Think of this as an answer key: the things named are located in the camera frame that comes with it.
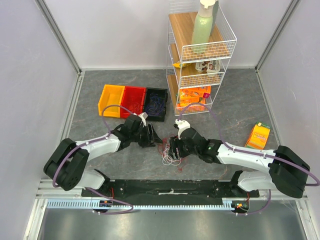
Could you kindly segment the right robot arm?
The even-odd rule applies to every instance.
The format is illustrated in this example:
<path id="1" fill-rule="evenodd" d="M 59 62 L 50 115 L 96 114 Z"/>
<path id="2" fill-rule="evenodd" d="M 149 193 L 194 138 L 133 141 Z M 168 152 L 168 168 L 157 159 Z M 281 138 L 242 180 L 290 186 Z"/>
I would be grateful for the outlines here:
<path id="1" fill-rule="evenodd" d="M 255 190 L 278 190 L 300 199 L 307 185 L 310 166 L 289 147 L 256 150 L 228 145 L 218 139 L 205 139 L 194 128 L 169 139 L 168 154 L 173 159 L 195 155 L 209 164 L 237 165 L 252 169 L 236 171 L 229 184 L 235 197 Z"/>

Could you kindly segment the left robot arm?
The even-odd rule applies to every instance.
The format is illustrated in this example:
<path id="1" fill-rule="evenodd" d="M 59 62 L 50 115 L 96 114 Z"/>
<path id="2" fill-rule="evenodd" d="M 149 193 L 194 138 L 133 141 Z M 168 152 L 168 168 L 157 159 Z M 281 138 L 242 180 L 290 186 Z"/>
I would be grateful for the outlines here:
<path id="1" fill-rule="evenodd" d="M 52 179 L 55 188 L 70 191 L 75 187 L 89 187 L 99 197 L 104 197 L 110 191 L 107 176 L 99 170 L 86 170 L 87 162 L 119 152 L 131 143 L 138 143 L 141 148 L 163 143 L 153 125 L 146 123 L 143 113 L 131 114 L 123 124 L 100 137 L 84 141 L 63 139 L 44 165 L 43 172 Z"/>

